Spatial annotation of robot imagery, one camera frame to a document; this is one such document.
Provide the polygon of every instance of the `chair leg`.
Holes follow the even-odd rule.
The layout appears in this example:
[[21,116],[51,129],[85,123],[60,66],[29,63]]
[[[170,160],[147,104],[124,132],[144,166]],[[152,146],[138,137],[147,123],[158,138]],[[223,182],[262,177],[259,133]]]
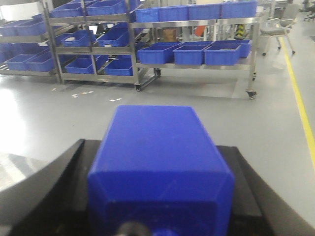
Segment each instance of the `chair leg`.
[[276,37],[276,39],[277,39],[277,42],[278,42],[278,49],[280,50],[281,49],[281,43],[280,43],[280,40],[279,40],[279,38],[278,37]]
[[291,50],[292,50],[292,54],[295,54],[295,50],[293,49],[293,46],[292,46],[292,43],[291,43],[291,41],[290,41],[289,36],[288,36],[287,34],[286,34],[285,36],[286,36],[286,38],[287,38],[287,41],[289,42],[290,48],[291,48]]
[[268,37],[264,53],[262,54],[263,56],[265,56],[267,54],[267,51],[269,50],[270,40],[271,37]]

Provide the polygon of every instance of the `blue plastic bin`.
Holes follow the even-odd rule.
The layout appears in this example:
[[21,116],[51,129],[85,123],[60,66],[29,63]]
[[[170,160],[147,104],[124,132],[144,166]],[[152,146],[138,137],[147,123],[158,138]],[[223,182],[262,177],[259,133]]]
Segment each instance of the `blue plastic bin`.
[[[80,55],[78,58],[91,59],[91,55]],[[96,68],[99,70],[108,61],[108,55],[94,55]]]
[[233,189],[193,108],[119,106],[88,174],[90,224],[96,236],[128,221],[174,232],[160,236],[226,236]]
[[128,23],[127,22],[120,22],[116,25],[114,25],[111,29],[116,29],[116,28],[125,28],[127,29],[128,28]]
[[5,37],[18,36],[16,26],[19,26],[19,25],[26,23],[26,22],[29,22],[29,21],[31,21],[31,20],[19,20],[19,21],[5,24],[5,25],[0,27],[0,32],[1,32],[2,36],[5,36]]
[[194,45],[201,45],[201,46],[210,46],[213,42],[212,41],[189,41],[184,42],[181,46],[194,46]]
[[136,10],[137,22],[158,22],[158,7]]
[[0,51],[0,63],[5,62],[6,60],[10,59],[10,54],[8,52]]
[[130,10],[133,11],[141,4],[140,0],[129,0]]
[[10,70],[29,70],[27,62],[34,58],[35,55],[18,55],[5,63]]
[[32,16],[32,18],[33,18],[34,20],[37,20],[37,21],[43,21],[43,20],[44,20],[42,14],[34,15],[34,16]]
[[45,22],[32,20],[15,27],[19,36],[42,35],[47,32]]
[[206,65],[234,65],[240,58],[241,45],[216,44],[204,50]]
[[[92,34],[93,42],[95,42],[95,35],[93,35],[92,31],[90,31],[90,33]],[[68,38],[72,37],[74,37],[75,40],[67,41]],[[61,39],[61,42],[64,47],[88,47],[90,46],[91,40],[86,30],[79,30],[74,33],[67,33],[64,39]]]
[[[84,0],[85,2],[85,6],[89,6],[91,4],[93,4],[94,2],[97,2],[99,0]],[[68,2],[68,3],[81,3],[81,0],[73,0],[71,2]]]
[[245,18],[256,15],[257,1],[224,2],[221,5],[221,18]]
[[132,76],[131,59],[115,59],[112,60],[104,69],[106,75],[125,75]]
[[29,70],[31,71],[51,71],[55,68],[54,60],[52,59],[51,53],[46,52],[38,57],[27,62]]
[[110,29],[106,34],[97,39],[100,47],[124,47],[129,43],[129,33],[125,28]]
[[219,19],[221,4],[191,5],[189,6],[190,20]]
[[126,2],[124,0],[97,1],[87,7],[88,15],[113,15],[126,13]]
[[76,55],[59,55],[59,60],[61,64],[73,59]]
[[39,52],[38,43],[13,43],[12,44],[13,55],[37,54],[38,52]]
[[63,33],[61,35],[58,35],[56,38],[55,38],[55,43],[56,43],[56,46],[60,46],[62,44],[62,40],[66,39],[66,38],[69,38],[71,37],[71,33]]
[[[138,52],[143,46],[145,45],[145,42],[138,42],[135,44],[135,50]],[[129,58],[131,59],[131,55],[118,55],[116,56],[117,59],[123,59],[123,58]]]
[[246,58],[251,52],[252,41],[251,40],[220,40],[215,41],[213,44],[225,44],[235,43],[241,45],[240,57]]
[[[102,55],[95,59],[96,69],[100,70],[101,66],[107,62],[108,56]],[[73,74],[94,74],[92,60],[88,58],[77,58],[65,67],[68,73]]]
[[178,48],[177,42],[159,42],[148,48],[140,49],[137,53],[142,64],[165,64],[174,60],[173,51]]
[[203,50],[207,46],[187,45],[174,50],[175,64],[179,65],[201,65],[203,64]]
[[73,16],[83,16],[83,10],[80,3],[68,3],[61,5],[51,11],[50,17],[73,17]]
[[160,7],[159,21],[187,21],[189,19],[188,8],[188,5]]
[[0,51],[6,52],[12,50],[12,43],[0,43]]

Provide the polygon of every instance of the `gray epoxy floor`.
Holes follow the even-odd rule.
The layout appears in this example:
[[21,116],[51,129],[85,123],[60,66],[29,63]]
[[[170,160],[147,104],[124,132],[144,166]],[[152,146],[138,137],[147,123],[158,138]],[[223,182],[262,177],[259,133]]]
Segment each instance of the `gray epoxy floor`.
[[[315,23],[299,18],[290,35],[297,52],[291,62],[315,130],[315,43],[309,35],[315,35]],[[52,79],[3,76],[0,151],[50,162],[80,138],[102,139],[118,105],[192,106],[217,145],[237,146],[315,227],[315,173],[284,54],[275,40],[269,55],[258,57],[257,72],[255,100],[245,93],[247,72],[239,71],[163,70],[164,77],[142,92],[122,85],[59,85]]]

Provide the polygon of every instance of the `yellow floor line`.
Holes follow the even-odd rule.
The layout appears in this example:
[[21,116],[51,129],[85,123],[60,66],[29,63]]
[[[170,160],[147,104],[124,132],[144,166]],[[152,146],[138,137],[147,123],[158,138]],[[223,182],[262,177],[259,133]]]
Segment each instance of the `yellow floor line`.
[[309,119],[307,117],[306,114],[306,110],[305,110],[305,106],[303,103],[303,99],[302,99],[302,95],[299,89],[299,86],[297,85],[296,82],[296,78],[294,75],[294,71],[292,68],[292,64],[290,61],[290,57],[288,55],[285,43],[283,38],[280,38],[280,43],[281,43],[281,47],[284,50],[284,57],[285,57],[285,62],[287,65],[287,69],[289,71],[289,75],[291,77],[291,82],[292,82],[292,86],[293,86],[293,91],[294,91],[294,95],[295,95],[295,100],[297,103],[297,107],[299,109],[299,113],[300,113],[300,117],[301,117],[301,121],[302,121],[302,125],[303,125],[303,129],[304,129],[304,133],[306,136],[306,141],[310,150],[310,154],[311,154],[311,158],[312,158],[312,162],[313,162],[313,167],[315,170],[315,140],[314,140],[314,135],[310,126],[310,122]]

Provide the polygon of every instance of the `metal frame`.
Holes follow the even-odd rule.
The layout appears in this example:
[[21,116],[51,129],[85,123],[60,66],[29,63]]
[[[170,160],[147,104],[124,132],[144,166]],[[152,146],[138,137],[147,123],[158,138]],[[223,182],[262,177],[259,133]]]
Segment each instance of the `metal frame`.
[[[60,35],[73,29],[73,26],[60,27],[55,30],[55,35]],[[36,36],[0,36],[0,43],[42,43],[49,39],[49,34],[45,33]]]
[[260,23],[267,19],[268,15],[266,12],[259,12],[255,17],[248,18],[233,18],[233,19],[217,19],[217,20],[199,20],[199,21],[174,21],[174,22],[152,22],[152,23],[133,23],[131,27],[136,28],[151,28],[153,32],[153,42],[156,42],[156,28],[166,27],[189,27],[189,26],[213,26],[214,36],[213,40],[216,39],[216,30],[220,26],[224,25],[235,25],[235,24],[251,24],[251,36],[252,36],[252,53],[246,59],[240,59],[236,65],[221,65],[221,66],[209,66],[209,65],[176,65],[173,63],[167,64],[141,64],[137,63],[138,68],[154,68],[156,76],[160,75],[160,69],[212,69],[212,70],[248,70],[249,79],[248,87],[246,89],[250,99],[254,99],[256,91],[253,90],[253,82],[256,78],[255,66],[257,56],[257,44],[259,37]]
[[[42,0],[0,0],[0,6],[2,5],[18,5],[24,3],[40,2],[43,6]],[[61,29],[56,29],[56,34],[62,34],[69,30],[70,26],[62,27]],[[50,34],[45,33],[38,36],[13,36],[13,37],[3,37],[0,36],[0,43],[41,43],[46,40],[49,40]],[[2,75],[20,75],[20,76],[40,76],[40,77],[52,77],[56,74],[56,69],[53,69],[48,72],[41,71],[18,71],[18,70],[9,70],[7,65],[0,65],[0,74]]]
[[[88,16],[86,13],[85,2],[81,0],[81,5],[83,8],[83,16],[78,17],[65,17],[65,18],[50,18],[48,9],[46,9],[47,14],[47,24],[51,29],[54,25],[91,25],[95,23],[119,23],[128,22],[130,23],[131,14],[135,14],[135,10],[116,15],[99,15],[99,16]],[[55,38],[54,32],[51,31],[51,38]],[[98,47],[97,43],[91,43],[90,47],[56,47],[56,43],[51,43],[53,45],[52,51],[56,57],[56,63],[58,65],[58,71],[60,74],[60,82],[64,83],[65,80],[75,80],[75,81],[93,81],[93,82],[111,82],[111,83],[126,83],[134,84],[135,86],[144,86],[150,79],[145,80],[144,75],[148,71],[147,69],[142,69],[138,71],[136,66],[136,53],[135,53],[135,37],[134,30],[131,25],[128,25],[129,31],[129,46],[126,47]],[[91,55],[93,62],[94,74],[70,74],[64,73],[63,65],[61,65],[59,60],[59,55]],[[110,76],[100,74],[100,71],[96,70],[96,64],[94,55],[131,55],[133,76]]]

